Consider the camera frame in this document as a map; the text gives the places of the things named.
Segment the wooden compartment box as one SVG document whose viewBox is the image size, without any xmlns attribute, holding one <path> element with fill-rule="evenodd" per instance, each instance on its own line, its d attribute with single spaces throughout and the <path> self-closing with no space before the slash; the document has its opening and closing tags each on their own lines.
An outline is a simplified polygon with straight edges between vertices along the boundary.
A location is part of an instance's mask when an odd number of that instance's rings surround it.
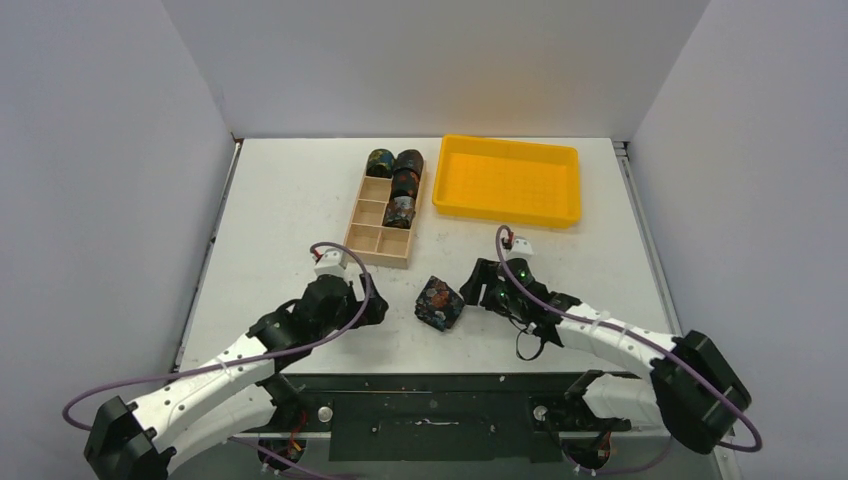
<svg viewBox="0 0 848 480">
<path fill-rule="evenodd" d="M 410 229 L 382 225 L 386 205 L 390 200 L 391 178 L 368 177 L 365 172 L 347 228 L 344 245 L 354 251 L 366 264 L 406 269 L 409 267 L 414 233 L 421 211 L 427 162 L 420 174 L 415 217 Z"/>
</svg>

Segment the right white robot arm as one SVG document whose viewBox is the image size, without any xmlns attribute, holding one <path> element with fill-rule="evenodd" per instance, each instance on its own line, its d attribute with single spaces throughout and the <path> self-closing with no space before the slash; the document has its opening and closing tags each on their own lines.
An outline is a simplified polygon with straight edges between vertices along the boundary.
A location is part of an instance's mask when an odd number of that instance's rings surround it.
<svg viewBox="0 0 848 480">
<path fill-rule="evenodd" d="M 524 327 L 543 344 L 579 350 L 609 362 L 623 376 L 601 373 L 565 402 L 568 421 L 588 429 L 601 419 L 665 429 L 689 450 L 724 445 L 736 422 L 749 425 L 751 396 L 705 334 L 643 329 L 537 281 L 527 261 L 479 259 L 460 294 Z"/>
</svg>

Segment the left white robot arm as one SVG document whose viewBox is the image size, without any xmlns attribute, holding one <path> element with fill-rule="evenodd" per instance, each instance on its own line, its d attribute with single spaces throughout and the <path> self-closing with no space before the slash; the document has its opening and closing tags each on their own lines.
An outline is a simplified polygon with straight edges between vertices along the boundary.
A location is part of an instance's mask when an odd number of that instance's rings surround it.
<svg viewBox="0 0 848 480">
<path fill-rule="evenodd" d="M 369 275 L 357 299 L 352 283 L 331 274 L 301 297 L 263 315 L 221 354 L 132 401 L 116 396 L 97 410 L 84 457 L 100 479 L 165 479 L 186 460 L 233 435 L 269 426 L 282 431 L 306 408 L 282 371 L 316 343 L 381 323 L 389 308 Z"/>
</svg>

